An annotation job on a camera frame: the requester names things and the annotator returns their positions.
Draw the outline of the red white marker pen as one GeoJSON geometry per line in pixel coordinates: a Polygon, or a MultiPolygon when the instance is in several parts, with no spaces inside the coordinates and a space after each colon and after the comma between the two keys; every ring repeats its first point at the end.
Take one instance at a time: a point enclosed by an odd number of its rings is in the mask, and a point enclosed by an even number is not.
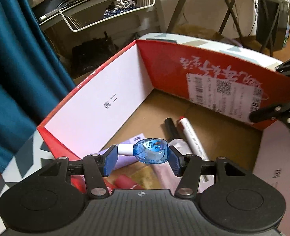
{"type": "Polygon", "coordinates": [[[181,129],[183,135],[185,136],[191,152],[194,155],[201,157],[202,160],[209,161],[209,158],[188,118],[181,117],[178,121],[178,127],[181,129]]]}

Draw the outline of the pink checkered black pen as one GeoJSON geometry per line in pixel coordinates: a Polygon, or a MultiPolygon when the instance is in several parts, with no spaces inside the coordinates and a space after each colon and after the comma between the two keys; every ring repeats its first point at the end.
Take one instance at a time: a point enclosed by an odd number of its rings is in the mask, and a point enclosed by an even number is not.
{"type": "Polygon", "coordinates": [[[181,138],[172,118],[166,118],[164,120],[164,125],[167,133],[167,142],[169,145],[174,145],[176,143],[179,143],[183,139],[181,138]]]}

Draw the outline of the cluttered white desk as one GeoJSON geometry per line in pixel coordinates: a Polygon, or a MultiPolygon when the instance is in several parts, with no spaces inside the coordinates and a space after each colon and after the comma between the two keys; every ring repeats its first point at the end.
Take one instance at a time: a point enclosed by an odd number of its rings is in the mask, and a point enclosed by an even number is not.
{"type": "Polygon", "coordinates": [[[46,30],[58,22],[63,21],[71,32],[77,33],[118,17],[124,17],[131,13],[144,14],[155,9],[159,21],[159,29],[162,32],[171,32],[179,21],[186,1],[178,0],[168,26],[165,25],[161,0],[74,0],[73,2],[68,2],[64,7],[59,6],[42,15],[38,18],[38,23],[42,30],[46,30]],[[85,12],[84,18],[97,18],[96,13],[92,9],[103,3],[107,4],[107,8],[98,20],[90,23],[84,23],[79,20],[79,14],[82,12],[85,12]]]}

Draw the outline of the blue correction tape dispenser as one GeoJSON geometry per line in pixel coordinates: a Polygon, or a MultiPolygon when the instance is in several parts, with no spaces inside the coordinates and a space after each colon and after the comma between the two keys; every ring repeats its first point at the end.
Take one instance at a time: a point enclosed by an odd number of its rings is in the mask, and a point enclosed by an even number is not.
{"type": "Polygon", "coordinates": [[[118,155],[133,156],[144,164],[168,161],[168,143],[161,138],[145,138],[135,144],[118,144],[118,155]]]}

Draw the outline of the geometric patterned table cover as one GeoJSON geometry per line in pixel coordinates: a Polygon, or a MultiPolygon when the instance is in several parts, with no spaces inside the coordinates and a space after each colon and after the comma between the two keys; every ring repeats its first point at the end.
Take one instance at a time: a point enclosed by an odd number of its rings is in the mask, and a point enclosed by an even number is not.
{"type": "MultiPolygon", "coordinates": [[[[144,35],[91,73],[47,116],[2,173],[0,197],[59,154],[79,159],[100,151],[154,89],[192,100],[187,74],[257,88],[246,69],[250,64],[268,68],[280,61],[219,41],[144,35]]],[[[0,217],[0,235],[5,229],[0,217]]]]}

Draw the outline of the red strawberry cardboard box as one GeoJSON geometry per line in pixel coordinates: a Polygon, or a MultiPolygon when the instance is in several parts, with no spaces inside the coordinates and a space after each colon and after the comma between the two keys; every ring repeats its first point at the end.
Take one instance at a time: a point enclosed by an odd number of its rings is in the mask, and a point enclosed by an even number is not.
{"type": "MultiPolygon", "coordinates": [[[[266,69],[275,71],[275,67],[266,69]]],[[[290,235],[290,130],[279,120],[261,125],[248,119],[250,112],[267,100],[258,75],[263,68],[246,65],[259,82],[253,90],[195,74],[187,74],[192,100],[154,89],[109,142],[92,153],[113,144],[136,142],[141,136],[167,139],[164,120],[188,118],[209,160],[224,156],[251,170],[284,196],[286,212],[279,229],[290,235]]]]}

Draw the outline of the blue curtain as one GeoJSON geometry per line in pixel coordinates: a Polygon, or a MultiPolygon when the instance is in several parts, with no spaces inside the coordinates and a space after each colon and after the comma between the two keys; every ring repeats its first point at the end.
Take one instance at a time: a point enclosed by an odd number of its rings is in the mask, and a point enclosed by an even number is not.
{"type": "Polygon", "coordinates": [[[0,173],[75,84],[27,0],[0,0],[0,173]]]}

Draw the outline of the red lipstick tube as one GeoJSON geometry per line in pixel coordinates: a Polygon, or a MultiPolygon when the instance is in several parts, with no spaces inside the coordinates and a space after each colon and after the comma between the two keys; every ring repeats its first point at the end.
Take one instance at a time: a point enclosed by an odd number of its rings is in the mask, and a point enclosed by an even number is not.
{"type": "Polygon", "coordinates": [[[126,175],[120,175],[114,180],[114,185],[120,189],[142,189],[142,187],[135,181],[133,181],[130,177],[126,175]]]}

